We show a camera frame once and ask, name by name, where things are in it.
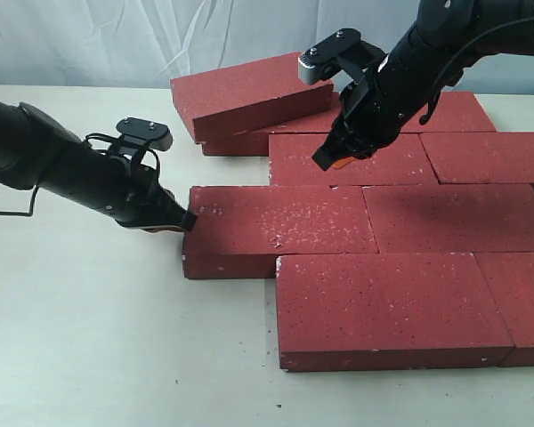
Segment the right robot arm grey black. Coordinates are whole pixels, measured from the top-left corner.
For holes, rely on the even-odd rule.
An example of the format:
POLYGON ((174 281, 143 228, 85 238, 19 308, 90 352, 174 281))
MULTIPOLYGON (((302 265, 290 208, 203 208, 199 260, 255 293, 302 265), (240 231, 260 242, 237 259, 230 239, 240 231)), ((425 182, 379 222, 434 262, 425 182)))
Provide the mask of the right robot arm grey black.
POLYGON ((339 72, 352 79, 313 161, 327 170, 372 157, 412 117, 427 124, 441 91, 456 85, 466 68, 498 54, 534 56, 534 1, 422 1, 389 52, 357 29, 337 30, 298 58, 308 85, 339 72))

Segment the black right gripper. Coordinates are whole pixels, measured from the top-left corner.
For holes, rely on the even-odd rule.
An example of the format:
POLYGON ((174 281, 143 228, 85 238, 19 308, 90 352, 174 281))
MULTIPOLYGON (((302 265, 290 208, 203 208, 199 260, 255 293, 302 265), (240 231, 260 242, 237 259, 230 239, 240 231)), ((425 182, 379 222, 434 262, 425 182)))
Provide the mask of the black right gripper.
POLYGON ((312 155, 321 169, 340 170, 372 158, 393 143, 401 128, 427 105, 425 125, 440 97, 438 58, 407 61, 390 53, 342 97, 342 109, 325 142, 312 155))

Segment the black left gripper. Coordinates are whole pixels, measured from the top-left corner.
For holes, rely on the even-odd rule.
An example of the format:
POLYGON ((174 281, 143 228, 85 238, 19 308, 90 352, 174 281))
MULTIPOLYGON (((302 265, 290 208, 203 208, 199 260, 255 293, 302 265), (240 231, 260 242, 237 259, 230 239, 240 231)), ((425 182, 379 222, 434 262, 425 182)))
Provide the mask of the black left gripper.
POLYGON ((159 183, 160 167, 143 154, 81 148, 75 154, 75 201, 128 229, 149 233, 192 231, 198 216, 159 183))

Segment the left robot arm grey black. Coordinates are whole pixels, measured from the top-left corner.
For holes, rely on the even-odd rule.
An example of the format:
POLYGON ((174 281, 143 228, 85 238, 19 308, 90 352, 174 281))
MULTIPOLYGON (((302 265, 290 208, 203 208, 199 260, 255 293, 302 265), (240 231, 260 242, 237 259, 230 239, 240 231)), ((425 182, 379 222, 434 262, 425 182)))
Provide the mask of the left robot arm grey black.
POLYGON ((197 216, 161 186, 158 165, 142 162, 170 149, 168 126, 126 117, 116 129, 117 137, 90 133, 80 139, 26 102, 0 102, 0 184, 50 191, 127 229, 192 230, 197 216))

